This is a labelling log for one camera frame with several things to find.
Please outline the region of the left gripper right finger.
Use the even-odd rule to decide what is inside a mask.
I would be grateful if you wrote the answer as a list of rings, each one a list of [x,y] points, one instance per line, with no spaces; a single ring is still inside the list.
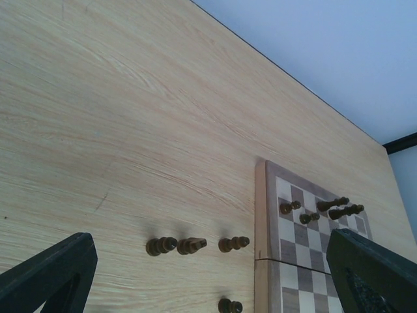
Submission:
[[[416,264],[343,228],[326,257],[344,312],[416,312]]]

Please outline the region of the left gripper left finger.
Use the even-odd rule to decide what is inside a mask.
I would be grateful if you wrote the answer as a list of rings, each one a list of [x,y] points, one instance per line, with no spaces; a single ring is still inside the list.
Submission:
[[[1,312],[83,312],[98,256],[90,233],[75,233],[1,274]]]

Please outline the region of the dark queen piece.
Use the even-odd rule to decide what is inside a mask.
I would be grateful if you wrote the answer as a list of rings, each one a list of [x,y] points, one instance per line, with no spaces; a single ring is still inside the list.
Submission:
[[[332,201],[318,201],[316,203],[316,207],[320,212],[325,212],[329,210],[331,207],[347,205],[350,200],[346,197],[336,198]]]

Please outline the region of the dark rook piece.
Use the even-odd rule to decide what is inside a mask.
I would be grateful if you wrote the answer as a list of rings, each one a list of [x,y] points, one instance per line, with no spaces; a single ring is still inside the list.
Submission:
[[[178,241],[173,237],[154,238],[147,242],[146,251],[150,256],[167,254],[177,247]]]

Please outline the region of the dark knight piece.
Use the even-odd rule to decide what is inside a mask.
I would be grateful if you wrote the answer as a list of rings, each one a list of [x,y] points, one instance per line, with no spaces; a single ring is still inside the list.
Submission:
[[[181,255],[194,254],[201,248],[207,246],[207,240],[204,238],[190,237],[181,239],[177,245],[177,252]]]

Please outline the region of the dark bishop piece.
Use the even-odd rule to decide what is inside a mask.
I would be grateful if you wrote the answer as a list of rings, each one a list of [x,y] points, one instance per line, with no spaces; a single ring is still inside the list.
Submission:
[[[240,250],[241,248],[245,248],[250,243],[250,239],[248,237],[233,237],[231,239],[223,238],[219,240],[218,247],[221,252],[228,253],[232,250]]]

